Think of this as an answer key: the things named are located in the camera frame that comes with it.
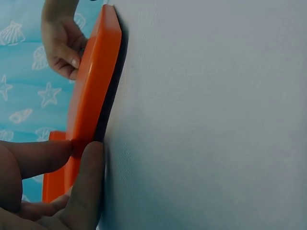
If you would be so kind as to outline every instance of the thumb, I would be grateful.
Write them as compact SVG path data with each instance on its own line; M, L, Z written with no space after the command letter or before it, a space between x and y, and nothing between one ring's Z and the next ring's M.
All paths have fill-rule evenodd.
M79 68L80 57L78 53L69 48L64 42L58 42L56 44L54 55L71 64L74 68Z
M90 143L84 150L80 172L61 219L71 229L94 229L100 216L105 161L103 145Z

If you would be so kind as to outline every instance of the finger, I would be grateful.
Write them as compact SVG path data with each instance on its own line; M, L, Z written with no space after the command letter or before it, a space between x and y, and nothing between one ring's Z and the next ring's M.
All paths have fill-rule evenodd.
M61 221L70 229L95 229L100 214L105 162L103 145L92 142L83 153L80 172Z
M56 65L55 71L61 76L68 78L70 80L75 80L77 78L78 70L72 65L68 64L63 59Z
M62 195L51 203L29 203L22 202L18 215L24 219L37 221L43 216L51 217L64 209L69 200L68 195Z
M23 179L54 172L68 161L72 152L70 141L2 144L15 156Z
M72 48L68 47L62 41L58 41L55 43L53 55L55 57L63 59L64 61L72 65L75 69L79 68L80 57L78 53Z
M41 225L27 219L20 218L11 212L0 208L0 229L10 230L46 230Z

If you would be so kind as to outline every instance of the textured wall surface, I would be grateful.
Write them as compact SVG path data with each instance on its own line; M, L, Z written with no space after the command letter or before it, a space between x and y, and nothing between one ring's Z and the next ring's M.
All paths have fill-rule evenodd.
M307 229L307 2L109 3L129 46L101 227Z

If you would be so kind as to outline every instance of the fingernail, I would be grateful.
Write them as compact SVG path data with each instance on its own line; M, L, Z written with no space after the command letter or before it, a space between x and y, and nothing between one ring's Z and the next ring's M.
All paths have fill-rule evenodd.
M73 59L73 60L71 61L71 65L74 66L76 69L79 67L78 62L77 62L76 59Z

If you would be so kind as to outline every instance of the seashell print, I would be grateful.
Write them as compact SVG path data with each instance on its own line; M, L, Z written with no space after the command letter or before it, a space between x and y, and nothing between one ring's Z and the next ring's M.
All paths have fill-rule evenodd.
M79 26L80 29L83 29L86 23L86 19L80 13L75 13L74 21Z
M0 140L11 141L14 137L14 132L9 130L0 130Z
M27 198L27 196L25 196L24 194L23 194L21 200L23 200L23 201L25 201L25 202L30 202L30 200L29 200L29 199Z
M53 131L53 128L49 127L42 127L35 131L35 134L37 135L37 141L47 141L49 140L49 134L51 131Z
M0 43L8 46L16 45L25 40L21 24L11 21L11 24L0 32Z
M16 124L19 124L19 123L23 122L25 119L27 119L28 116L32 112L33 112L33 109L24 109L24 110L21 110L21 111L17 111L9 117L9 120L16 123Z
M40 46L33 53L34 62L32 64L33 70L44 69L48 66L48 61L44 46Z
M32 177L32 179L41 184L41 183L43 183L44 176L38 175L38 176Z

